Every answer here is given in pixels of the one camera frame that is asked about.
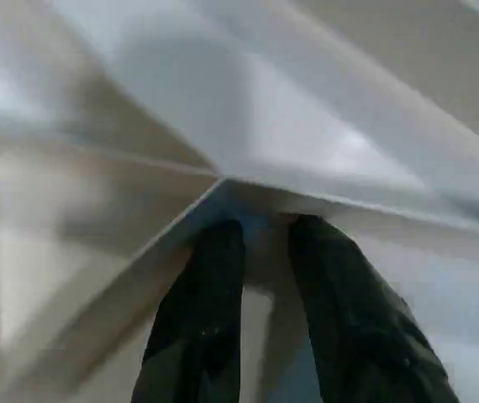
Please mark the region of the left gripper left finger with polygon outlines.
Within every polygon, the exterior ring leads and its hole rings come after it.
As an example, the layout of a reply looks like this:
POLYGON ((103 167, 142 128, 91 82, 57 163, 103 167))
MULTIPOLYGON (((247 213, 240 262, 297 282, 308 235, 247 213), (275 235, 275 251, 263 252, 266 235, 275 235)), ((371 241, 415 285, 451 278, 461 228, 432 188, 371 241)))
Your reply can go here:
POLYGON ((239 401, 244 277, 240 222, 203 229, 159 305, 133 402, 239 401))

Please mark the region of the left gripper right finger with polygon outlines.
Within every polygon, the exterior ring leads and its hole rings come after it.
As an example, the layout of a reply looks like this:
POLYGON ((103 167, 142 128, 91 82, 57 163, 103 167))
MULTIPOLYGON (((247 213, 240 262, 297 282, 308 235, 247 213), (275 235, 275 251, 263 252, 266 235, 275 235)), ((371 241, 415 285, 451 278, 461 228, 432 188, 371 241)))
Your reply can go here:
POLYGON ((407 302, 352 238, 301 215, 287 244, 324 402, 458 400, 407 302))

